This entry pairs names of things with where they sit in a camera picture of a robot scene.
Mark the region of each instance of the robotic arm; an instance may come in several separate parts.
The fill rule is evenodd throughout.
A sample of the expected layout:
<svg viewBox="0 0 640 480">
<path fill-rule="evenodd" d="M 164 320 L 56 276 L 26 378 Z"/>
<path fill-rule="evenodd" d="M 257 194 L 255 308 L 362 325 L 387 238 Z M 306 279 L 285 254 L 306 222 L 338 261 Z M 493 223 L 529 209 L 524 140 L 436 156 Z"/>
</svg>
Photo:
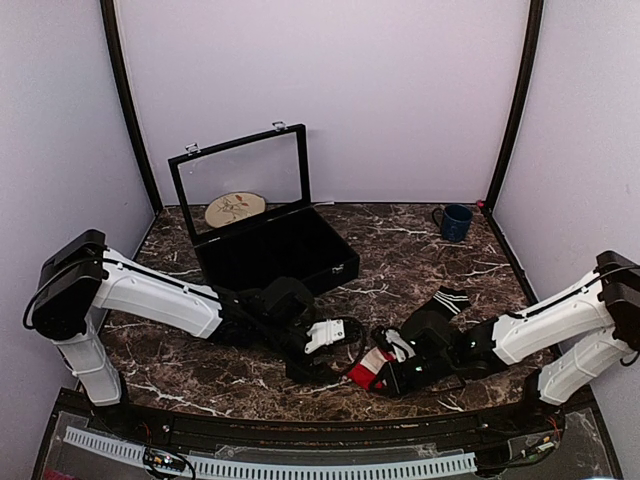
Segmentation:
<svg viewBox="0 0 640 480">
<path fill-rule="evenodd" d="M 285 360 L 287 376 L 298 382 L 333 381 L 363 356 L 362 325 L 350 319 L 314 322 L 313 296 L 297 280 L 280 278 L 264 290 L 245 292 L 194 285 L 132 262 L 104 240 L 103 233 L 89 230 L 49 259 L 23 319 L 26 328 L 58 347 L 96 406 L 117 405 L 123 390 L 89 320 L 91 307 L 132 313 L 218 343 L 248 346 L 266 340 Z M 312 321 L 303 320 L 305 313 Z M 615 362 L 640 352 L 639 319 L 638 265 L 604 252 L 597 267 L 568 289 L 465 332 L 438 312 L 419 308 L 399 330 L 386 331 L 386 348 L 395 342 L 401 344 L 396 352 L 404 354 L 388 362 L 381 380 L 387 393 L 402 395 L 449 375 L 480 379 L 586 333 L 526 380 L 525 403 L 557 406 Z M 314 361 L 322 347 L 358 338 L 360 354 L 343 372 Z"/>
<path fill-rule="evenodd" d="M 466 332 L 452 327 L 438 312 L 416 310 L 395 331 L 405 344 L 403 350 L 411 353 L 388 362 L 383 376 L 386 393 L 402 395 L 452 374 L 463 382 L 484 378 L 586 333 L 562 357 L 526 380 L 524 401 L 529 407 L 561 405 L 609 366 L 640 352 L 638 321 L 640 269 L 615 252 L 604 252 L 597 257 L 597 267 L 566 290 Z M 393 329 L 385 332 L 387 340 L 390 332 Z M 390 351 L 388 346 L 381 348 Z"/>
<path fill-rule="evenodd" d="M 123 389 L 90 321 L 91 307 L 149 318 L 219 343 L 247 346 L 266 339 L 285 359 L 287 375 L 299 382 L 337 375 L 313 361 L 324 346 L 360 336 L 364 350 L 357 322 L 302 320 L 305 312 L 313 313 L 313 296 L 295 279 L 280 278 L 264 290 L 212 289 L 143 267 L 104 240 L 103 233 L 89 230 L 45 262 L 24 318 L 27 328 L 58 347 L 96 406 L 120 403 Z"/>
</svg>

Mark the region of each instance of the round wooden plate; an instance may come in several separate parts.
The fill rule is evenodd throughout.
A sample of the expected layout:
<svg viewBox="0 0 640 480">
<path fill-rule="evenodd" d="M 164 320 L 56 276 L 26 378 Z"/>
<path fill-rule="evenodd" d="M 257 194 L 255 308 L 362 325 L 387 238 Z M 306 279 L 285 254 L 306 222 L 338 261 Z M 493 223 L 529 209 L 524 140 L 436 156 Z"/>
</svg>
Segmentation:
<svg viewBox="0 0 640 480">
<path fill-rule="evenodd" d="M 255 193 L 235 192 L 216 198 L 204 212 L 207 225 L 213 228 L 223 227 L 258 213 L 264 212 L 264 198 Z"/>
</svg>

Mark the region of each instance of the red cloth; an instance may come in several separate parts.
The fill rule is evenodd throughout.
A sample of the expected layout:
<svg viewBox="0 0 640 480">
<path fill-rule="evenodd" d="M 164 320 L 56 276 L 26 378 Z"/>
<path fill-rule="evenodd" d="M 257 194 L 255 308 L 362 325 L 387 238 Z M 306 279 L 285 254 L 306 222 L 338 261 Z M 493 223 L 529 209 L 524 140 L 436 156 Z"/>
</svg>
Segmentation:
<svg viewBox="0 0 640 480">
<path fill-rule="evenodd" d="M 375 347 L 347 374 L 347 377 L 365 390 L 370 390 L 371 382 L 374 381 L 382 366 L 395 359 L 396 357 L 392 353 L 383 352 L 378 347 Z M 382 388 L 382 386 L 382 382 L 376 385 L 378 388 Z"/>
<path fill-rule="evenodd" d="M 45 480 L 80 480 L 79 478 L 54 472 L 53 470 L 45 470 L 44 478 Z"/>
</svg>

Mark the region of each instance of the brown marble table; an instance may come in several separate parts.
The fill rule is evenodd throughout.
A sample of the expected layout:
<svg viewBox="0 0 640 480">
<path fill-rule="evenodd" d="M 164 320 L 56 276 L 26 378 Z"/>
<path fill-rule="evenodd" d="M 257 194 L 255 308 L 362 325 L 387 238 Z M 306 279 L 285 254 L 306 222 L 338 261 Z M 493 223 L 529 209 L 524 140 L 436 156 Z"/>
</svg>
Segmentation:
<svg viewBox="0 0 640 480">
<path fill-rule="evenodd" d="M 440 285 L 465 289 L 472 307 L 455 324 L 466 329 L 526 305 L 498 242 L 479 211 L 467 239 L 442 240 L 429 220 L 433 205 L 357 204 L 317 210 L 360 254 L 360 277 L 317 299 L 323 316 L 352 315 L 368 327 L 399 325 Z M 177 207 L 159 215 L 136 259 L 176 278 L 203 283 Z M 129 314 L 112 312 L 101 333 L 134 403 L 233 418 L 362 421 L 477 410 L 520 399 L 523 379 L 552 360 L 538 352 L 509 371 L 452 391 L 455 379 L 400 399 L 344 381 L 300 386 L 266 349 L 240 350 Z"/>
</svg>

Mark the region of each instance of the white wall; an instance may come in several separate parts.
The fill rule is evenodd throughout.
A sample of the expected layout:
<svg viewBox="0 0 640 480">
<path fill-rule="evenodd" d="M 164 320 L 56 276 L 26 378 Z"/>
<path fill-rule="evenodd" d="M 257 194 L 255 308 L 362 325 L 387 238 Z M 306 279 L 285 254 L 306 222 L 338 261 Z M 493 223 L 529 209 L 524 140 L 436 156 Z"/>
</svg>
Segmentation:
<svg viewBox="0 0 640 480">
<path fill-rule="evenodd" d="M 496 217 L 540 298 L 616 250 L 640 262 L 640 3 L 546 2 Z M 625 478 L 640 478 L 640 365 L 593 383 Z"/>
<path fill-rule="evenodd" d="M 0 475 L 30 478 L 61 385 L 21 317 L 42 262 L 87 228 L 132 253 L 152 219 L 120 111 L 99 2 L 0 2 Z"/>
<path fill-rule="evenodd" d="M 160 192 L 167 159 L 306 123 L 312 195 L 486 194 L 522 52 L 526 0 L 117 2 Z"/>
</svg>

